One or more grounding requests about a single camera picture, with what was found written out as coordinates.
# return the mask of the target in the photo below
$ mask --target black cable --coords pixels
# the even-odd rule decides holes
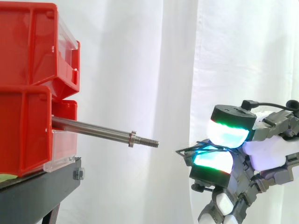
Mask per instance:
[[[282,110],[291,111],[294,113],[299,112],[298,108],[295,109],[295,108],[290,108],[290,107],[286,107],[286,106],[282,106],[282,105],[278,105],[278,104],[272,104],[272,103],[260,103],[260,102],[253,101],[253,100],[243,100],[241,108],[251,111],[251,109],[257,108],[259,106],[272,106],[272,107],[280,108]]]
[[[210,192],[213,192],[213,189],[210,189],[210,188],[205,188],[206,191],[210,191]]]
[[[272,103],[258,103],[259,106],[272,106],[272,107],[277,107],[280,108],[282,110],[286,110],[286,111],[292,111],[292,112],[297,112],[298,109],[293,109],[290,107],[286,107],[286,106],[282,106],[282,105],[278,105],[278,104],[272,104]]]

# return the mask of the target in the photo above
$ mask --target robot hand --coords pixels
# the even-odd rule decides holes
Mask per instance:
[[[200,224],[241,224],[258,193],[299,176],[298,107],[255,115],[250,110],[257,104],[217,105],[209,139],[177,151],[192,167],[192,189],[212,192],[198,218]]]

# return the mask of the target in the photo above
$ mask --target threaded rod end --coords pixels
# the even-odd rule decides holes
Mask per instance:
[[[146,138],[140,138],[139,144],[144,145],[144,146],[154,147],[154,148],[158,148],[158,146],[159,146],[158,141],[151,140],[151,139],[146,139]]]

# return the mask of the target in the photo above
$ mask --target black metal shelf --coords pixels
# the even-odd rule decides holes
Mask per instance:
[[[59,204],[80,185],[74,175],[76,162],[51,173],[39,172],[0,183],[0,224],[43,224],[56,222]]]

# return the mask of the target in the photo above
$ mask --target transparent bin front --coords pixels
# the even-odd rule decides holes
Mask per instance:
[[[77,133],[68,131],[53,132],[52,161],[43,165],[46,172],[52,172],[75,162],[77,153]]]
[[[78,42],[71,34],[64,21],[58,18],[58,50],[61,57],[72,67],[71,51],[78,49]]]

